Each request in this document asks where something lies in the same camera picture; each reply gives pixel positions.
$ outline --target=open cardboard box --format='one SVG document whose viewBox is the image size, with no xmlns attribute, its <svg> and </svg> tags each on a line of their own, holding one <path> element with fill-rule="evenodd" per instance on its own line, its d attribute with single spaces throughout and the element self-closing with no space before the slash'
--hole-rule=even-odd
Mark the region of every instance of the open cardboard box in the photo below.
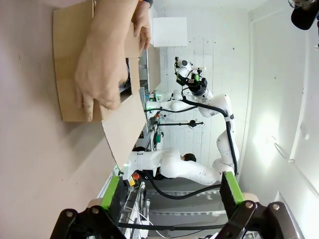
<svg viewBox="0 0 319 239">
<path fill-rule="evenodd" d="M 74 73 L 90 30 L 94 8 L 94 1 L 85 1 L 56 10 L 53 15 L 55 76 L 63 121 L 85 122 L 84 110 L 76 106 Z M 121 95 L 122 103 L 115 111 L 108 110 L 94 101 L 93 121 L 102 122 L 107 141 L 119 168 L 122 168 L 127 161 L 146 122 L 139 95 L 139 55 L 139 38 L 134 37 L 134 27 L 131 23 L 125 41 L 125 57 L 129 63 L 131 90 L 126 90 Z"/>
</svg>

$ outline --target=black wristband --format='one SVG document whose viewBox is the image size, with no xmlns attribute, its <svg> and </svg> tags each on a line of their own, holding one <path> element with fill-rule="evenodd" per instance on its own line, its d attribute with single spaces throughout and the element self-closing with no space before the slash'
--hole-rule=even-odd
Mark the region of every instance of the black wristband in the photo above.
<svg viewBox="0 0 319 239">
<path fill-rule="evenodd" d="M 144 0 L 146 2 L 148 2 L 151 6 L 153 5 L 153 0 Z"/>
</svg>

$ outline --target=red object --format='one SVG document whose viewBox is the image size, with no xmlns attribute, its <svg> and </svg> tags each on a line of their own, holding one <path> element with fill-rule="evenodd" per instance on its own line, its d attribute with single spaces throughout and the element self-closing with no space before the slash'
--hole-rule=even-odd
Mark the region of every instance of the red object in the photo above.
<svg viewBox="0 0 319 239">
<path fill-rule="evenodd" d="M 140 178 L 140 175 L 138 173 L 133 174 L 133 179 L 138 180 Z"/>
</svg>

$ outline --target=screw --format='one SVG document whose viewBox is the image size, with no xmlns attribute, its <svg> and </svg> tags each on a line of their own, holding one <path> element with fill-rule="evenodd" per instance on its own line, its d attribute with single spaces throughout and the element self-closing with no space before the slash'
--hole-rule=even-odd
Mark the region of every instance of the screw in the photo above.
<svg viewBox="0 0 319 239">
<path fill-rule="evenodd" d="M 66 216 L 72 217 L 73 216 L 73 212 L 66 212 Z"/>
<path fill-rule="evenodd" d="M 92 208 L 92 213 L 98 214 L 98 213 L 99 213 L 99 209 L 97 209 L 97 208 Z"/>
<path fill-rule="evenodd" d="M 280 208 L 280 207 L 279 207 L 279 205 L 278 205 L 278 204 L 274 204 L 274 205 L 273 205 L 273 209 L 274 209 L 274 210 L 278 211 L 278 210 L 279 210 L 279 208 Z"/>
<path fill-rule="evenodd" d="M 252 203 L 250 203 L 250 202 L 246 203 L 246 208 L 252 208 L 252 207 L 253 207 Z"/>
</svg>

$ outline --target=forearm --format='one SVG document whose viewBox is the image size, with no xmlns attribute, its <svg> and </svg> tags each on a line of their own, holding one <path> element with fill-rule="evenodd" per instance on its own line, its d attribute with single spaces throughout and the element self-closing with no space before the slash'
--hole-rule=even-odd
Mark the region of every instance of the forearm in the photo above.
<svg viewBox="0 0 319 239">
<path fill-rule="evenodd" d="M 91 32 L 102 38 L 114 36 L 125 40 L 138 0 L 99 0 Z"/>
</svg>

